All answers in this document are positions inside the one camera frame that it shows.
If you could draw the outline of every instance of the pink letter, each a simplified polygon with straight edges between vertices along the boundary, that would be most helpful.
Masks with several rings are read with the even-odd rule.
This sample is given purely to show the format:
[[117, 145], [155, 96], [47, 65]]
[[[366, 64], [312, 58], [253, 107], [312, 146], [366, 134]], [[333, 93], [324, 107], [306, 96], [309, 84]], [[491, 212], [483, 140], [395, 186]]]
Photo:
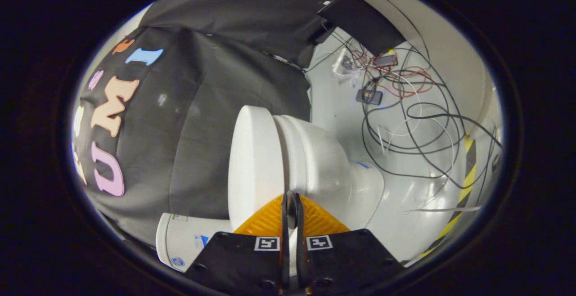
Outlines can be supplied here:
[[92, 142], [92, 161], [102, 161], [112, 169], [112, 180], [104, 178], [97, 169], [94, 169], [94, 177], [96, 185], [101, 191], [108, 192], [114, 196], [121, 197], [124, 195], [124, 181], [122, 179], [122, 171], [120, 165], [113, 155], [106, 151], [100, 150], [95, 142]]

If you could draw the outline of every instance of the black cable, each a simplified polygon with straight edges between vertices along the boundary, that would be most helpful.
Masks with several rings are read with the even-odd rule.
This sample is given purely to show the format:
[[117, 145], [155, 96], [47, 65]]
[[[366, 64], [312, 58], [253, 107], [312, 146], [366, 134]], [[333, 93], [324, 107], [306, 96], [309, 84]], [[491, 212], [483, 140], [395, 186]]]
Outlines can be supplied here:
[[[406, 114], [408, 114], [409, 110], [410, 110], [412, 107], [415, 107], [416, 105], [424, 105], [424, 104], [432, 104], [432, 103], [415, 103], [414, 105], [411, 105], [410, 107], [408, 107], [408, 108], [406, 109]], [[462, 120], [467, 120], [468, 122], [473, 123], [474, 125], [478, 126], [481, 130], [483, 130], [484, 132], [486, 132], [486, 134], [488, 134], [488, 136], [490, 136], [490, 138], [491, 138], [492, 140], [494, 140], [494, 142], [496, 142], [496, 144], [497, 144], [501, 149], [504, 149], [504, 146], [500, 143], [500, 141], [498, 141], [498, 139], [497, 139], [495, 136], [492, 135], [492, 133], [490, 133], [488, 130], [486, 130], [486, 128], [484, 128], [484, 126], [482, 126], [479, 122], [477, 122], [477, 121], [475, 121], [475, 120], [473, 120], [473, 119], [471, 119], [471, 118], [469, 118], [469, 117], [462, 116], [462, 115], [448, 114], [448, 113], [445, 113], [445, 114], [434, 114], [434, 115], [429, 115], [429, 116], [410, 116], [410, 115], [408, 115], [408, 116], [409, 116], [410, 118], [415, 118], [416, 120], [424, 120], [424, 119], [427, 119], [427, 118], [436, 118], [436, 117], [442, 117], [442, 116], [455, 117], [455, 118], [460, 118], [460, 119], [462, 119]]]
[[[399, 96], [401, 96], [401, 90], [404, 89], [403, 84], [401, 84], [401, 86], [402, 86], [402, 89], [399, 89], [399, 94], [400, 94]], [[452, 95], [450, 95], [450, 97], [451, 97], [451, 99], [452, 99], [452, 101], [453, 101], [453, 103], [454, 103], [454, 105], [455, 105], [455, 101], [454, 101]], [[395, 103], [395, 104], [393, 104], [393, 105], [391, 105], [391, 106], [388, 106], [388, 107], [386, 107], [386, 108], [383, 108], [383, 109], [387, 109], [387, 108], [393, 107], [393, 106], [397, 105], [398, 103], [400, 103], [400, 104], [402, 105], [401, 101], [402, 101], [402, 97], [399, 99], [399, 101], [398, 101], [397, 103]], [[440, 107], [440, 105], [437, 105], [437, 104], [434, 104], [434, 103], [428, 103], [428, 104], [434, 105], [435, 107], [439, 107], [439, 108], [441, 108], [441, 109], [444, 110], [444, 111], [446, 110], [446, 109]], [[406, 119], [406, 113], [405, 113], [405, 111], [404, 111], [404, 108], [402, 107], [402, 109], [403, 109], [403, 114], [404, 114], [405, 119]], [[441, 172], [442, 172], [442, 175], [439, 175], [439, 176], [436, 176], [436, 177], [421, 176], [421, 175], [404, 175], [404, 174], [399, 174], [399, 173], [393, 173], [393, 172], [391, 172], [391, 171], [388, 171], [387, 169], [384, 169], [380, 164], [378, 164], [378, 162], [374, 159], [374, 157], [372, 156], [372, 154], [370, 154], [370, 151], [368, 150], [368, 147], [366, 146], [366, 141], [365, 141], [365, 136], [364, 136], [364, 123], [368, 121], [368, 118], [367, 118], [367, 114], [368, 114], [368, 113], [366, 112], [366, 110], [367, 110], [367, 107], [364, 106], [364, 119], [363, 119], [363, 121], [362, 121], [362, 144], [364, 145], [364, 148], [365, 148], [366, 152], [368, 153], [368, 155], [370, 156], [370, 158], [372, 159], [372, 161], [376, 164], [376, 166], [377, 166], [378, 168], [380, 168], [382, 171], [385, 171], [385, 172], [387, 172], [387, 173], [390, 173], [391, 175], [401, 175], [401, 176], [405, 176], [405, 177], [416, 177], [416, 178], [434, 179], [434, 178], [440, 178], [440, 177], [442, 177], [443, 175], [447, 175], [446, 172], [441, 171], [441, 169], [439, 169], [438, 167], [436, 167], [436, 165], [434, 165], [434, 163], [432, 163], [432, 162], [431, 162], [429, 159], [427, 159], [426, 157], [424, 157], [424, 159], [426, 159], [426, 161], [427, 161], [428, 163], [430, 163], [432, 166], [436, 167], [439, 171], [441, 171]], [[451, 118], [450, 115], [452, 115], [452, 114], [450, 114], [450, 113], [448, 113], [448, 112], [447, 112], [447, 114], [449, 114], [449, 115], [448, 115], [448, 120], [447, 120], [447, 121], [449, 121], [449, 118]], [[455, 128], [456, 128], [456, 130], [458, 131], [457, 136], [459, 136], [458, 126], [455, 125]], [[412, 136], [411, 132], [410, 132], [410, 136], [411, 136], [411, 138], [412, 138], [412, 142], [414, 142], [414, 144], [416, 145], [416, 148], [418, 148], [419, 145], [417, 144], [417, 142], [415, 142], [415, 139], [414, 139], [414, 137]], [[461, 142], [461, 140], [462, 140], [463, 138], [464, 138], [464, 135], [463, 135], [461, 138], [459, 138], [459, 140], [458, 140], [457, 142], [458, 142], [458, 143]], [[422, 152], [422, 150], [419, 149], [419, 153], [416, 153], [416, 154], [421, 154], [421, 155], [424, 156], [424, 154], [427, 154], [427, 153], [426, 153], [426, 152]], [[456, 159], [457, 159], [457, 155], [458, 155], [458, 152], [455, 154], [454, 162], [455, 162]], [[486, 165], [484, 166], [484, 169], [482, 170], [482, 173], [486, 174], [487, 167], [488, 167], [488, 163], [486, 163]], [[466, 186], [466, 187], [459, 186], [457, 183], [454, 182], [453, 179], [451, 179], [451, 181], [452, 181], [455, 185], [457, 185], [457, 187], [459, 187], [459, 188], [461, 188], [461, 189], [465, 189], [465, 188], [471, 187], [474, 183], [476, 183], [476, 182], [480, 179], [480, 177], [482, 176], [482, 173], [481, 173], [470, 185], [468, 185], [468, 186]]]
[[334, 35], [336, 32], [334, 31], [329, 31], [326, 26], [324, 25], [325, 19], [323, 18], [322, 21], [320, 21], [320, 23], [322, 24], [322, 27], [329, 32], [330, 36], [332, 36], [333, 38], [336, 38], [336, 40], [340, 43], [342, 43], [342, 45], [348, 50], [348, 52], [350, 52], [350, 57], [352, 58], [352, 61], [354, 62], [354, 66], [356, 66], [356, 68], [361, 69], [362, 66], [358, 66], [358, 64], [356, 64], [356, 62], [358, 61], [358, 59], [356, 58], [356, 55], [354, 54], [354, 52], [352, 52], [352, 50], [350, 48], [348, 48], [348, 46], [346, 45], [345, 42], [343, 42], [342, 40], [344, 40], [344, 38], [340, 37], [342, 40], [340, 40], [340, 38], [337, 38], [336, 35]]
[[[494, 135], [496, 133], [496, 126], [494, 126], [494, 129], [492, 130], [492, 134]], [[488, 147], [488, 159], [486, 160], [486, 166], [488, 165], [488, 163], [490, 163], [490, 159], [492, 158], [492, 152], [494, 151], [494, 148], [496, 147], [496, 144], [494, 144], [493, 140], [490, 140], [490, 147]], [[484, 189], [484, 183], [486, 182], [486, 175], [488, 174], [488, 169], [487, 167], [484, 168], [485, 171], [484, 172], [484, 178], [482, 179], [482, 184], [480, 186], [480, 191], [478, 192], [478, 198], [476, 199], [476, 204], [474, 206], [478, 206], [478, 202], [480, 201], [480, 196], [482, 195], [482, 189]]]
[[[401, 70], [404, 70], [406, 62], [407, 62], [407, 59], [405, 58], [402, 66], [401, 66]], [[439, 90], [440, 90], [440, 93], [442, 94], [442, 97], [444, 98], [444, 102], [445, 102], [445, 104], [446, 104], [446, 109], [444, 109], [444, 110], [448, 113], [448, 112], [449, 112], [448, 100], [447, 100], [447, 98], [446, 98], [446, 95], [444, 95], [444, 92], [443, 92], [440, 88], [439, 88]], [[448, 122], [449, 122], [449, 120], [446, 120], [445, 127], [448, 126]], [[372, 137], [372, 139], [373, 139], [375, 142], [378, 142], [378, 144], [380, 144], [380, 140], [379, 140], [379, 138], [376, 138], [376, 132], [375, 132], [375, 130], [372, 128], [372, 126], [370, 125], [370, 121], [369, 121], [369, 120], [366, 120], [366, 124], [368, 125], [369, 134], [370, 134], [370, 136]], [[457, 130], [457, 136], [459, 137], [459, 140], [457, 140], [457, 143], [459, 143], [459, 142], [464, 138], [464, 136], [461, 136], [461, 137], [460, 137], [460, 136], [459, 136], [458, 126], [455, 125], [455, 127], [456, 127], [456, 130]], [[430, 142], [428, 142], [428, 143], [426, 143], [426, 144], [421, 145], [420, 147], [424, 147], [424, 146], [427, 146], [427, 145], [429, 145], [429, 144], [432, 144], [434, 141], [438, 140], [438, 139], [442, 136], [442, 134], [443, 134], [443, 132], [440, 132], [436, 138], [434, 138], [432, 141], [430, 141]], [[416, 148], [416, 147], [401, 147], [401, 146], [398, 146], [398, 145], [395, 145], [395, 144], [390, 144], [390, 146], [393, 146], [393, 147], [396, 147], [396, 148], [399, 148], [399, 149], [403, 149], [403, 150], [413, 150], [414, 148]], [[426, 154], [435, 153], [435, 152], [438, 152], [438, 151], [446, 150], [447, 148], [450, 148], [450, 147], [451, 147], [451, 146], [446, 146], [446, 147], [444, 147], [444, 148], [440, 148], [440, 149], [434, 150], [434, 151], [428, 151], [428, 152], [425, 152], [425, 153], [426, 153]], [[403, 154], [413, 154], [413, 155], [420, 154], [420, 152], [404, 152], [404, 151], [397, 151], [397, 150], [393, 150], [393, 149], [389, 149], [389, 150], [392, 151], [392, 152], [403, 153]]]
[[337, 50], [339, 50], [342, 46], [345, 46], [344, 43], [342, 43], [341, 46], [338, 46], [333, 52], [331, 52], [330, 54], [328, 54], [325, 58], [323, 58], [322, 60], [320, 60], [318, 63], [316, 63], [313, 67], [309, 68], [308, 70], [304, 71], [304, 73], [310, 72], [313, 68], [317, 67], [320, 63], [324, 62], [327, 58], [329, 58], [332, 54], [334, 54]]
[[386, 0], [387, 2], [389, 2], [391, 5], [394, 6], [394, 8], [396, 8], [397, 11], [399, 11], [406, 19], [407, 21], [410, 23], [410, 25], [412, 25], [412, 27], [414, 27], [414, 30], [416, 30], [416, 33], [418, 33], [418, 36], [420, 36], [420, 38], [422, 39], [422, 44], [424, 44], [424, 48], [426, 49], [426, 56], [428, 56], [428, 60], [430, 60], [430, 52], [428, 52], [428, 46], [426, 46], [426, 41], [424, 40], [424, 37], [422, 36], [422, 34], [420, 34], [420, 31], [418, 30], [418, 28], [416, 28], [416, 25], [414, 25], [414, 23], [412, 23], [411, 19], [406, 16], [406, 14], [401, 11], [401, 9], [399, 9], [396, 5], [394, 5], [394, 3], [392, 3], [390, 0]]

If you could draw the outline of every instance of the cable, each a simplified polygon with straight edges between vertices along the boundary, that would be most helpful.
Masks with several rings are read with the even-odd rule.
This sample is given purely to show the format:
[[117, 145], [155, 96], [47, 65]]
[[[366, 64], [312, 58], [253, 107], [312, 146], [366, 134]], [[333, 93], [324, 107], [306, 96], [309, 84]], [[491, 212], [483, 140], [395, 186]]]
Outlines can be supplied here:
[[327, 58], [329, 58], [332, 54], [334, 54], [337, 50], [339, 50], [342, 46], [344, 46], [345, 44], [342, 43], [341, 46], [338, 46], [331, 54], [328, 54], [325, 58], [323, 58], [322, 60], [320, 60], [318, 63], [316, 63], [313, 67], [309, 68], [308, 70], [304, 71], [304, 73], [308, 73], [310, 72], [313, 68], [317, 67], [320, 63], [324, 62]]
[[428, 56], [428, 60], [430, 60], [430, 52], [428, 52], [428, 46], [426, 46], [426, 41], [424, 40], [424, 37], [422, 36], [422, 34], [420, 34], [420, 31], [418, 30], [418, 28], [416, 28], [414, 23], [412, 23], [411, 19], [408, 16], [406, 16], [406, 14], [403, 11], [401, 11], [401, 9], [399, 9], [396, 5], [394, 5], [394, 3], [392, 3], [390, 0], [386, 0], [386, 1], [389, 2], [391, 5], [393, 5], [394, 8], [396, 8], [396, 10], [399, 11], [407, 19], [407, 21], [410, 23], [410, 25], [412, 25], [412, 27], [414, 27], [414, 30], [416, 31], [416, 33], [418, 33], [418, 36], [420, 36], [420, 38], [422, 39], [422, 44], [424, 44], [424, 48], [426, 50], [426, 56]]
[[[496, 126], [494, 126], [493, 130], [492, 130], [492, 135], [494, 135], [496, 133]], [[494, 151], [496, 147], [496, 144], [494, 144], [493, 140], [490, 140], [490, 147], [488, 147], [488, 159], [486, 160], [486, 165], [488, 165], [488, 163], [490, 163], [490, 159], [492, 158], [492, 152]], [[482, 190], [484, 189], [484, 183], [486, 182], [486, 175], [488, 174], [488, 169], [484, 168], [485, 171], [484, 172], [484, 177], [482, 179], [482, 184], [480, 185], [480, 191], [478, 192], [478, 198], [476, 199], [476, 205], [478, 206], [478, 202], [480, 201], [480, 196], [482, 195]]]
[[[419, 105], [419, 104], [430, 104], [430, 103], [415, 103], [414, 105], [411, 105], [410, 107], [408, 107], [408, 108], [406, 109], [406, 113], [408, 114], [409, 111], [410, 111], [410, 109], [411, 109], [412, 107], [414, 107], [415, 105]], [[471, 119], [471, 118], [469, 118], [469, 117], [462, 116], [462, 115], [448, 114], [448, 113], [445, 113], [445, 114], [435, 114], [435, 115], [429, 115], [429, 116], [410, 116], [410, 115], [409, 115], [409, 117], [411, 117], [411, 118], [416, 118], [416, 119], [426, 119], [426, 118], [434, 118], [434, 117], [442, 117], [442, 116], [460, 118], [460, 119], [462, 119], [462, 120], [467, 120], [467, 121], [473, 123], [474, 125], [478, 126], [481, 130], [483, 130], [486, 134], [488, 134], [488, 136], [490, 136], [490, 138], [491, 138], [492, 140], [494, 140], [494, 142], [495, 142], [501, 149], [504, 149], [504, 146], [500, 143], [500, 141], [498, 141], [498, 139], [497, 139], [495, 136], [492, 135], [492, 133], [490, 133], [488, 130], [486, 130], [486, 128], [484, 128], [484, 126], [482, 126], [479, 122], [477, 122], [477, 121], [475, 121], [475, 120], [473, 120], [473, 119]]]
[[474, 206], [474, 207], [455, 207], [455, 208], [437, 208], [437, 209], [430, 209], [425, 210], [422, 208], [417, 208], [416, 210], [409, 210], [405, 211], [406, 213], [409, 212], [474, 212], [481, 209], [482, 206]]

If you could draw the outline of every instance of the colorful foam letter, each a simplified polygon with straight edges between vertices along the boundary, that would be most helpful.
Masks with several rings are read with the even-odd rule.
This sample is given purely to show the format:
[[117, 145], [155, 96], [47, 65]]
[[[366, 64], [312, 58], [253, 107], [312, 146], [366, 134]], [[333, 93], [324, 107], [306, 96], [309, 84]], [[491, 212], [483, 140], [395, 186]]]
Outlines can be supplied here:
[[130, 54], [130, 56], [126, 59], [126, 63], [132, 61], [140, 61], [146, 62], [146, 66], [150, 66], [150, 64], [154, 63], [157, 58], [162, 55], [162, 52], [164, 52], [162, 49], [157, 51], [145, 51], [142, 50], [142, 48], [137, 48], [136, 51], [132, 52], [132, 54]]
[[112, 54], [115, 54], [116, 52], [122, 52], [124, 50], [126, 50], [127, 48], [130, 47], [130, 45], [132, 45], [132, 43], [134, 43], [134, 40], [124, 40], [123, 42], [121, 42], [120, 44], [118, 44], [114, 50], [112, 51]]
[[106, 163], [110, 169], [112, 169], [112, 180], [103, 177], [97, 169], [94, 169], [94, 177], [98, 189], [117, 197], [124, 195], [124, 179], [122, 179], [122, 171], [120, 170], [120, 165], [114, 156], [104, 150], [100, 150], [96, 146], [96, 143], [92, 142], [92, 161], [101, 161]]
[[114, 138], [118, 134], [118, 130], [120, 130], [121, 118], [120, 116], [111, 116], [123, 112], [126, 108], [118, 97], [122, 97], [124, 102], [129, 101], [138, 84], [140, 84], [139, 80], [122, 81], [113, 76], [104, 89], [108, 101], [94, 110], [90, 126], [92, 128], [96, 125], [101, 126], [107, 129], [110, 132], [110, 136]]

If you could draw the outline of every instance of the label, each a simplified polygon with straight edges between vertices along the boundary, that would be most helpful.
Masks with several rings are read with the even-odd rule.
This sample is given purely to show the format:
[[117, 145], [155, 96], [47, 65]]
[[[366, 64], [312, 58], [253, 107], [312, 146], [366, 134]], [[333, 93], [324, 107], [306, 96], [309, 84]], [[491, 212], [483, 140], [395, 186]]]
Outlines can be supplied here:
[[188, 222], [187, 216], [181, 216], [181, 215], [177, 215], [177, 214], [172, 214], [172, 219], [173, 220], [179, 220], [181, 222]]

